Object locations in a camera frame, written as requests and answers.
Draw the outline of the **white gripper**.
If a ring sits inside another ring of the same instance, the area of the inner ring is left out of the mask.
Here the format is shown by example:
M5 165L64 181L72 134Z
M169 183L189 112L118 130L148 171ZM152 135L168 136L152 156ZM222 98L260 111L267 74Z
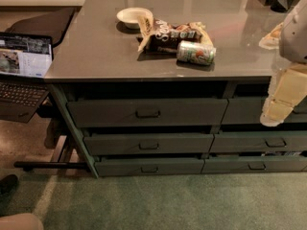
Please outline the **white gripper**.
M307 96L307 65L292 63L275 76L260 115L260 123L265 127L277 127L291 114Z

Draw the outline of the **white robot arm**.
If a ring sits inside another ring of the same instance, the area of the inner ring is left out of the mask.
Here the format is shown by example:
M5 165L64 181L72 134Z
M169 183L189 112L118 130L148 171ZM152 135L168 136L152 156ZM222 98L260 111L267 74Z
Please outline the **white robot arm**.
M299 0L259 45L269 49L273 43L290 64L278 66L272 74L260 115L260 123L265 127L282 124L307 96L307 0Z

